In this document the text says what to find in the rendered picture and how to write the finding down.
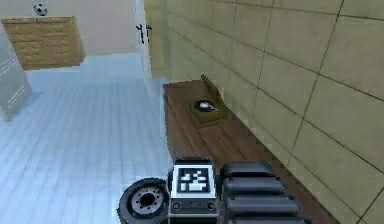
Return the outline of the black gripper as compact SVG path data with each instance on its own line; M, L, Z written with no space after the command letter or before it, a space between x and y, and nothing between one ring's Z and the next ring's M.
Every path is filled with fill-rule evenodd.
M166 181L150 177L124 190L116 212L120 224L167 224L168 205Z

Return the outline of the brown wooden table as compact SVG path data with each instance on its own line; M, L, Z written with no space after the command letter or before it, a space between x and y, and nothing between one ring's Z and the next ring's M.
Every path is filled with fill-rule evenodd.
M230 161L267 161L286 184L287 193L300 203L303 217L313 224L340 224L233 112L223 119L200 122L192 112L193 104L210 97L201 80L164 86L166 134L172 158L212 157L216 171Z

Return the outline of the silver round object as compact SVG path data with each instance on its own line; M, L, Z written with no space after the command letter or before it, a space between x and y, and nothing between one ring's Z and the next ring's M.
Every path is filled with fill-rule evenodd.
M210 101L198 101L195 103L195 108L200 112L217 111L217 108Z

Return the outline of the open brown cardboard box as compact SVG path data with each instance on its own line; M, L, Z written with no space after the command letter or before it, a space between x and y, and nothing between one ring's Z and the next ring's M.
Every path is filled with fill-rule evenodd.
M225 119L228 115L228 110L218 87L206 75L202 75L201 80L208 95L193 100L190 103L191 112L200 124Z

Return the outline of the white room door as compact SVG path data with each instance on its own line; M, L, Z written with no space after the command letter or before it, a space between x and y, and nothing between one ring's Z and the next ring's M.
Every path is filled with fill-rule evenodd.
M137 49L140 52L141 56L142 69L144 73L144 79L147 86L148 95L150 97L153 97L154 89L152 83L152 70L147 37L144 0L133 0L133 5L136 20L135 28L138 32Z

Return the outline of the grey cabinet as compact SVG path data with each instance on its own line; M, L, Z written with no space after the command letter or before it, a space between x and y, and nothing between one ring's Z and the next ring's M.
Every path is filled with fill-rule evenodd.
M0 22L0 115L3 119L10 121L32 93L26 73Z

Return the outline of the light wooden dresser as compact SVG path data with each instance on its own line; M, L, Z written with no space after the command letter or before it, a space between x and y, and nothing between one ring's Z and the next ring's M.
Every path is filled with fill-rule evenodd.
M85 59L75 16L4 18L24 70L79 66Z

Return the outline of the black and white ball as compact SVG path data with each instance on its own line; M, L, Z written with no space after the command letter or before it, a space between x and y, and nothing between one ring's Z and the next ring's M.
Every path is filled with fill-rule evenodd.
M46 16L48 14L47 7L42 3L35 4L34 11L38 16Z

